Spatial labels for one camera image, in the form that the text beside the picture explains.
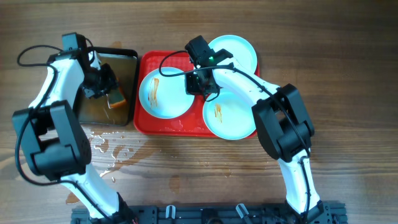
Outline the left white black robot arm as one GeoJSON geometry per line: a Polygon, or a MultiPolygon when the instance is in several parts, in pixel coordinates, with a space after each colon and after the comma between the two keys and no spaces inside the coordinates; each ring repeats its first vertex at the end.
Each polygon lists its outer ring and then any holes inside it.
{"type": "Polygon", "coordinates": [[[100,54],[136,57],[127,49],[91,47],[51,55],[47,78],[28,108],[12,115],[15,163],[21,177],[40,187],[63,185],[84,204],[90,223],[136,223],[122,196],[91,164],[90,142],[73,111],[80,90],[99,98],[118,87],[100,54]]]}

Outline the stained pale blue plate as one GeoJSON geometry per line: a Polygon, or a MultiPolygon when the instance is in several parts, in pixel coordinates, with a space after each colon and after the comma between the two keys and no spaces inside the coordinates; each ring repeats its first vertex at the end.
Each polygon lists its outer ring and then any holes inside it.
{"type": "Polygon", "coordinates": [[[155,69],[149,72],[139,87],[139,101],[151,116],[160,119],[177,118],[186,113],[195,97],[185,91],[185,77],[165,77],[155,69]]]}

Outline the orange sponge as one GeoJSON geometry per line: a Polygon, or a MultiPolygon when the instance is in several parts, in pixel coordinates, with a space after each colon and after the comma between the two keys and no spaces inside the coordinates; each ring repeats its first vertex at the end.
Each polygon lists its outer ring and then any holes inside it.
{"type": "Polygon", "coordinates": [[[124,91],[121,87],[111,90],[107,94],[108,107],[110,109],[119,108],[127,103],[127,99],[124,96],[124,91]]]}

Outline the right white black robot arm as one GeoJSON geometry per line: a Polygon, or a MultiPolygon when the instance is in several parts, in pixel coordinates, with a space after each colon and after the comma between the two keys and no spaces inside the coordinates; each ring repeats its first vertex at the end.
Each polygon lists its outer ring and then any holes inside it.
{"type": "Polygon", "coordinates": [[[193,81],[202,90],[218,85],[249,104],[258,140],[281,168],[287,204],[301,223],[312,222],[321,202],[310,169],[315,128],[298,89],[291,84],[279,87],[250,73],[225,49],[187,53],[195,66],[193,81]]]}

